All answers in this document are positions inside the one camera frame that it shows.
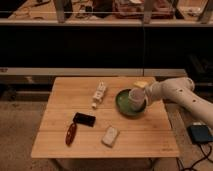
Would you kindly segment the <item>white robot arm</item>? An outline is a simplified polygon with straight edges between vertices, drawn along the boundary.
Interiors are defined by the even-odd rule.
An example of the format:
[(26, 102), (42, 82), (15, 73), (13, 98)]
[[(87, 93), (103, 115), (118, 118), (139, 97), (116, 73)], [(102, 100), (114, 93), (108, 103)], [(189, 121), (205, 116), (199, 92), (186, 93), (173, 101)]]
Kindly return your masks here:
[(213, 103), (196, 95), (194, 89), (195, 84), (189, 77), (171, 78), (131, 89), (128, 100), (131, 109), (136, 112), (141, 110), (143, 104), (171, 100), (213, 129)]

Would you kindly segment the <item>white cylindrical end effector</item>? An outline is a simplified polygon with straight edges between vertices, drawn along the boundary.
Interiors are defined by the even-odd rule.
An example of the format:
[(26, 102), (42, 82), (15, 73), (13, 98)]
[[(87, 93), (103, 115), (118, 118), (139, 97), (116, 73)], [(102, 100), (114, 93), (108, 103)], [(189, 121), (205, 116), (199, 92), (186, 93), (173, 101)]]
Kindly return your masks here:
[(128, 95), (130, 107), (133, 111), (140, 111), (145, 102), (145, 92), (141, 88), (133, 88)]

